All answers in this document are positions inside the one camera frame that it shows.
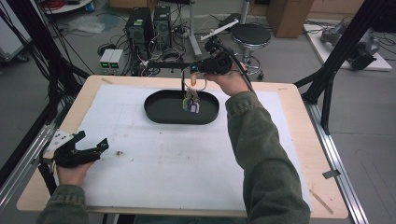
human hand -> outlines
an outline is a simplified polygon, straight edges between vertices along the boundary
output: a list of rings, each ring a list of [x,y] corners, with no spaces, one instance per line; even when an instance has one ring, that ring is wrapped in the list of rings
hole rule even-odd
[[[86,163],[73,168],[64,168],[60,165],[56,166],[60,185],[76,185],[81,187],[88,169],[93,162]]]
[[[242,91],[250,91],[248,84],[242,78],[242,74],[237,69],[238,68],[233,63],[231,70],[224,75],[204,74],[204,77],[206,80],[216,82],[224,93],[229,96],[234,96]]]

sleeve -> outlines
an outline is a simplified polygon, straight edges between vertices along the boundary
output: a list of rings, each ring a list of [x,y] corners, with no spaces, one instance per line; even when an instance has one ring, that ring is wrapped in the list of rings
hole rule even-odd
[[[231,97],[226,108],[233,152],[244,169],[243,196],[250,223],[309,223],[299,176],[268,111],[250,91]]]
[[[84,190],[72,185],[58,186],[35,223],[88,224]]]

person's left hand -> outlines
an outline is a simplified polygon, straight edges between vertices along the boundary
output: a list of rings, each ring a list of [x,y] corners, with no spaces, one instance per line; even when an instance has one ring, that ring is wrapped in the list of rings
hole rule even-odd
[[[56,171],[60,185],[76,185],[81,187],[85,175],[93,162],[86,163],[74,168],[64,168],[57,165]]]

wooden table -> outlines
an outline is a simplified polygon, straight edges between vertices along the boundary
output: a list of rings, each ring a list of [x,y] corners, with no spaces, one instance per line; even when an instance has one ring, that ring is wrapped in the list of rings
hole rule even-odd
[[[133,85],[159,88],[180,87],[179,78],[158,77],[89,77],[80,91],[78,98],[68,112],[61,130],[76,133],[78,125],[83,121],[90,108],[95,94],[101,85]],[[287,120],[290,135],[297,151],[304,172],[306,185],[309,188],[314,212],[311,217],[346,218],[348,211],[343,197],[333,178],[325,179],[323,173],[330,171],[322,146],[306,112],[304,103],[297,88],[284,83],[252,83],[256,91],[277,92]],[[216,83],[208,82],[208,89],[219,89]],[[17,207],[23,211],[41,211],[49,198],[48,190],[38,171],[35,171],[25,191],[21,195]],[[152,214],[152,215],[185,215],[185,216],[219,216],[242,217],[245,212],[235,211],[197,211],[197,210],[163,210],[144,208],[88,207],[89,212]]]

black tray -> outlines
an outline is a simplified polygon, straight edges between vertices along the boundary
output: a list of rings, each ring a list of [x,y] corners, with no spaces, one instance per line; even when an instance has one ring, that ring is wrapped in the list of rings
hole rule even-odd
[[[156,91],[145,101],[146,115],[157,123],[168,124],[207,124],[216,119],[219,113],[218,99],[204,91],[200,98],[199,113],[186,112],[182,103],[184,91]]]

